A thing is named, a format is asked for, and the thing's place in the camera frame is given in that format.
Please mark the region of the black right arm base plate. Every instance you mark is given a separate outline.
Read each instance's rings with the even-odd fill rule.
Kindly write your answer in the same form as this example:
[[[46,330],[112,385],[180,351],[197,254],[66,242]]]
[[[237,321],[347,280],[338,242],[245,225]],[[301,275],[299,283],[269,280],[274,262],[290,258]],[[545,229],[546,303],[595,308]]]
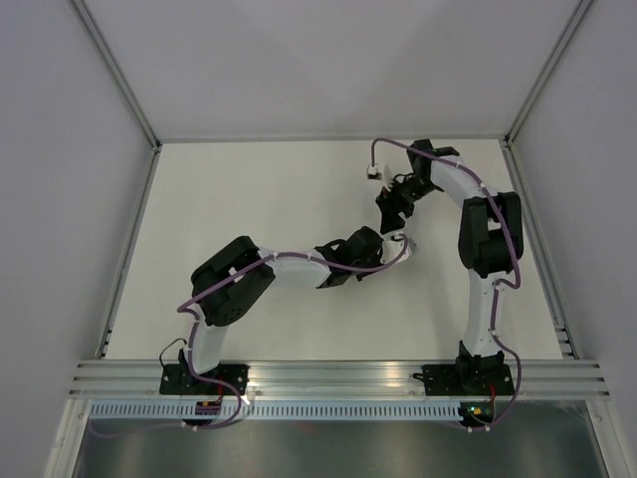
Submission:
[[[511,396],[515,391],[510,368],[459,370],[454,364],[423,364],[420,380],[427,396]]]

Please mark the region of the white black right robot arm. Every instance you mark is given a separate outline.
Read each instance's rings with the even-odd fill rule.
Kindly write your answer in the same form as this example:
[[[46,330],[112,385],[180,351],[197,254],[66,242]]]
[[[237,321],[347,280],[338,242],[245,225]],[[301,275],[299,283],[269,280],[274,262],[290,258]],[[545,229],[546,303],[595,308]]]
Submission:
[[[428,396],[511,395],[515,387],[498,324],[502,289],[516,289],[522,282],[520,197],[493,191],[452,146],[435,147],[420,139],[405,149],[410,172],[393,176],[375,199],[380,232],[401,232],[416,201],[434,191],[446,193],[461,210],[458,253],[470,281],[468,322],[455,361],[424,364],[414,377]]]

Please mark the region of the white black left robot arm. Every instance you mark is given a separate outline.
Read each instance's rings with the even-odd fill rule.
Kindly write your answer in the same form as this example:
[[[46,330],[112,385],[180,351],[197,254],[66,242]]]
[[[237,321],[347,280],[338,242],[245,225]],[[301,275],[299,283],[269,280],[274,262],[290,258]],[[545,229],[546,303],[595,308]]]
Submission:
[[[205,394],[217,382],[221,349],[230,326],[242,319],[271,287],[327,289],[382,265],[383,239],[363,226],[347,239],[335,239],[300,255],[259,248],[239,236],[192,273],[194,303],[185,311],[197,326],[184,353],[183,383]]]

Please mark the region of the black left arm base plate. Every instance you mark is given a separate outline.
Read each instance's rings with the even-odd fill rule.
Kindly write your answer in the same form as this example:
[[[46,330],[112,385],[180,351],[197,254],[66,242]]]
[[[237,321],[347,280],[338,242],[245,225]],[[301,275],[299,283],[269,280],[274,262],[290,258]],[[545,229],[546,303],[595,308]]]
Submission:
[[[204,376],[215,380],[214,383],[195,378],[186,364],[173,363],[163,367],[159,386],[160,395],[233,395],[233,392],[219,381],[228,383],[241,395],[246,392],[249,367],[244,363],[223,363]]]

